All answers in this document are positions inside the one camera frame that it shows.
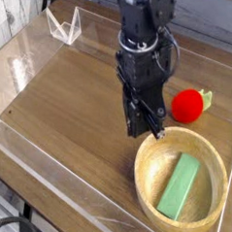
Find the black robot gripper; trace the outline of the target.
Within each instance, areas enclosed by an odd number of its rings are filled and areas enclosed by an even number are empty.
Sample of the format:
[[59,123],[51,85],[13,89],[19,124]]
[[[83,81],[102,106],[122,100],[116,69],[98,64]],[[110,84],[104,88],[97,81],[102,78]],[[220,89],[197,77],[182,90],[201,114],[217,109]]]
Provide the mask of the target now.
[[163,86],[173,74],[171,69],[172,41],[164,34],[156,47],[145,53],[121,47],[116,53],[117,76],[123,84],[122,100],[129,137],[153,133],[163,139],[166,116]]

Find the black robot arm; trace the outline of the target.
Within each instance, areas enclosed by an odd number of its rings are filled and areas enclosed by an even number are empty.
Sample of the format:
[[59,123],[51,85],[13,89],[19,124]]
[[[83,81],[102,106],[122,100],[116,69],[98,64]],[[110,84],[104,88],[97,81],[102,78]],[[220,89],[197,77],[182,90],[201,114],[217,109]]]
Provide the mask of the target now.
[[174,75],[181,51],[168,24],[176,0],[117,0],[121,28],[116,53],[117,76],[130,137],[164,135],[163,86]]

